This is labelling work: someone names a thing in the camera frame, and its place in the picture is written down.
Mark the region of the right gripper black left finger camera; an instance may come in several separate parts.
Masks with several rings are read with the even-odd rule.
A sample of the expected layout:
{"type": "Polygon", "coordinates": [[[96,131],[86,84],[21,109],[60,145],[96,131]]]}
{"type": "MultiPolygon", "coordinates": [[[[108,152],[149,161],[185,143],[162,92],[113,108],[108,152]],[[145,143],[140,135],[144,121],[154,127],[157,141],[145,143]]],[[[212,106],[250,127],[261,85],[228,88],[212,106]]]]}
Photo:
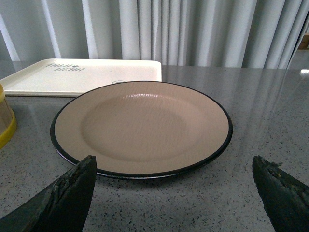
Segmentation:
{"type": "Polygon", "coordinates": [[[87,156],[0,220],[2,232],[81,232],[91,205],[97,163],[87,156]]]}

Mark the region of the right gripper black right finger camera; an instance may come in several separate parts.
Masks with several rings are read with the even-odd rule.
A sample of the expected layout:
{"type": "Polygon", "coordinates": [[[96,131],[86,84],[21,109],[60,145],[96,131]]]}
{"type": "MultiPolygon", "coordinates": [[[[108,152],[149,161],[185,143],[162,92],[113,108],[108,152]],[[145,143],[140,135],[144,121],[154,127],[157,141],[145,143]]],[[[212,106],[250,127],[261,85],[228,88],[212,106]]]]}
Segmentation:
{"type": "Polygon", "coordinates": [[[277,232],[309,230],[309,187],[280,165],[261,156],[253,158],[253,178],[264,209],[277,232]]]}

